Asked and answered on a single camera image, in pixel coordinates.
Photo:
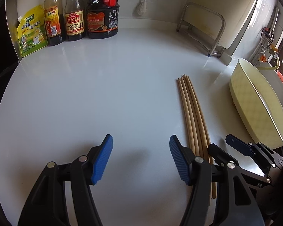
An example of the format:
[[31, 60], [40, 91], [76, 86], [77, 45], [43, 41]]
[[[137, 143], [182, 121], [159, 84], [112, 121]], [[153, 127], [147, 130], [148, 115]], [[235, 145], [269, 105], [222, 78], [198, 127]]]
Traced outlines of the wooden chopstick five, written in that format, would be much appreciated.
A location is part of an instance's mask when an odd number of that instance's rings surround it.
[[178, 88], [180, 91], [181, 102], [183, 106], [185, 122], [186, 122], [186, 127], [187, 127], [187, 132], [188, 132], [188, 145], [189, 145], [189, 148], [193, 151], [193, 153], [196, 154], [194, 137], [193, 137], [193, 129], [192, 129], [192, 123], [191, 123], [191, 116], [190, 116], [190, 110], [189, 110], [189, 104], [188, 104], [189, 97], [187, 95], [187, 90], [185, 88], [183, 78], [178, 78], [177, 82], [178, 82]]

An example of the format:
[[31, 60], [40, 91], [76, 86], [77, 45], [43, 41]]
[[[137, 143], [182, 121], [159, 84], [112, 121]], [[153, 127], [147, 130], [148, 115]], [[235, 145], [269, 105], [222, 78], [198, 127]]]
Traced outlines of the wooden chopstick six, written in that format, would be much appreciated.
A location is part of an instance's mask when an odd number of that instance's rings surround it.
[[189, 116], [190, 116], [191, 135], [192, 135], [192, 138], [193, 138], [193, 147], [194, 147], [193, 151], [194, 151], [196, 156], [200, 156], [197, 129], [196, 129], [196, 124], [195, 124], [195, 119], [194, 119], [194, 112], [193, 112], [193, 108], [192, 108], [191, 94], [190, 94], [190, 91], [189, 91], [187, 80], [185, 79], [184, 76], [181, 77], [181, 81], [182, 81], [183, 90], [184, 90], [184, 93], [185, 93], [185, 99], [187, 101], [187, 106], [188, 106], [188, 111], [189, 111]]

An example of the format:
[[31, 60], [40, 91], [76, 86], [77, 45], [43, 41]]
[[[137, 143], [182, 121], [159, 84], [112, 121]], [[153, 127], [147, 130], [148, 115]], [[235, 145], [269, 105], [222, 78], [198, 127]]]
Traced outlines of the cream oval basin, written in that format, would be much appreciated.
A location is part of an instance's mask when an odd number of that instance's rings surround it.
[[283, 146], [283, 107], [262, 73], [240, 58], [231, 75], [229, 89], [253, 141], [272, 150]]

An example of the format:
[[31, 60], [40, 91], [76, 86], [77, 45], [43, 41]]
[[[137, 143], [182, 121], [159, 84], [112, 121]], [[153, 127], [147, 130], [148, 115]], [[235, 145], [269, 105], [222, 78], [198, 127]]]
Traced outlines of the pink soap dish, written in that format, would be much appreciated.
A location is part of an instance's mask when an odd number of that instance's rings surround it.
[[283, 75], [279, 70], [277, 70], [277, 75], [280, 78], [281, 82], [283, 83]]

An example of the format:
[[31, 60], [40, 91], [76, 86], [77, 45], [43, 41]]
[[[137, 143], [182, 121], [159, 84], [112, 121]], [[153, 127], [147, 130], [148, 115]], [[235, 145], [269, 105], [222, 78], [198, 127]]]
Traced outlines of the gas valve with regulator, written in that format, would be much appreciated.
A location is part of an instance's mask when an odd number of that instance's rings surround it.
[[266, 63], [267, 57], [265, 55], [266, 51], [269, 51], [271, 55], [275, 57], [278, 54], [278, 49], [273, 45], [274, 41], [274, 31], [271, 27], [264, 27], [260, 35], [260, 50], [258, 53], [259, 62]]

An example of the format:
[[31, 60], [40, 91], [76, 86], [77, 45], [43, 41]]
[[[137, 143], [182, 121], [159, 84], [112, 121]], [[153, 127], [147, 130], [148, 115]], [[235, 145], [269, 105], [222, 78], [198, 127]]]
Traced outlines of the white cutting board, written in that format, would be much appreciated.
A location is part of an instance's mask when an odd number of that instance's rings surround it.
[[221, 45], [229, 48], [248, 18], [256, 0], [189, 0], [220, 13], [226, 22]]

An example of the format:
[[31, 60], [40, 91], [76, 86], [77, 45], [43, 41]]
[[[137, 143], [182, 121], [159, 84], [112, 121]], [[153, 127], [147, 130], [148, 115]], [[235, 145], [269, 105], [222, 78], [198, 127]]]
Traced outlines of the white hanging brush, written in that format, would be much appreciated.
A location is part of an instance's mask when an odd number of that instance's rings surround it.
[[141, 0], [141, 2], [137, 5], [135, 12], [139, 16], [143, 16], [147, 11], [147, 0]]

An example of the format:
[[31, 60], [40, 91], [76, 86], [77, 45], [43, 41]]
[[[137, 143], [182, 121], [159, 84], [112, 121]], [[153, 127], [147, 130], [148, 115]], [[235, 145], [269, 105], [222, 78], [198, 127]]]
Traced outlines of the yellow green seasoning pouch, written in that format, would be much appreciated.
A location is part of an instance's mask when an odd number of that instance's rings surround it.
[[22, 57], [26, 57], [48, 45], [41, 5], [26, 12], [20, 20], [17, 33]]

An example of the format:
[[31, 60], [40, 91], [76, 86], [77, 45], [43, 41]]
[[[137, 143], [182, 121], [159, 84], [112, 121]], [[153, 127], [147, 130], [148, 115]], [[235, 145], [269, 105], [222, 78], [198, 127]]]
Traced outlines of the yellow cap vinegar bottle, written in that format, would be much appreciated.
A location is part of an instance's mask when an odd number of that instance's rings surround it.
[[51, 46], [58, 45], [65, 40], [62, 0], [44, 1], [44, 21], [46, 36]]

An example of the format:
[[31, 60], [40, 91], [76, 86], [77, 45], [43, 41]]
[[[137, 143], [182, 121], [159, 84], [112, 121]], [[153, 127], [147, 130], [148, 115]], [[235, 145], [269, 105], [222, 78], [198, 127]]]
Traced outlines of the clear soy sauce bottle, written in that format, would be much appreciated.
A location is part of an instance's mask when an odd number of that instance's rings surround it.
[[85, 36], [85, 6], [83, 0], [66, 0], [64, 19], [69, 41], [80, 40]]

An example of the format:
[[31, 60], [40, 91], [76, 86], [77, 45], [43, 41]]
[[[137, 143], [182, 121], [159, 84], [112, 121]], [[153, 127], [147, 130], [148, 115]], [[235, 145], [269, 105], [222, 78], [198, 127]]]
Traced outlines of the large red cap soy jug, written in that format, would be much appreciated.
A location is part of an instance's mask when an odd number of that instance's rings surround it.
[[88, 0], [87, 36], [91, 39], [105, 39], [116, 35], [118, 12], [118, 0]]

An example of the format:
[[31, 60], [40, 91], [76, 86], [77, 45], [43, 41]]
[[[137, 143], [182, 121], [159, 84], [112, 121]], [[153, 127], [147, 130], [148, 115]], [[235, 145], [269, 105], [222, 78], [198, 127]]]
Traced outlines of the metal rack frame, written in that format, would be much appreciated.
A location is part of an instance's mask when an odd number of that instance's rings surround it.
[[225, 27], [225, 18], [220, 13], [197, 3], [187, 2], [176, 31], [183, 31], [196, 40], [206, 50], [208, 57], [220, 57], [224, 51], [220, 40]]

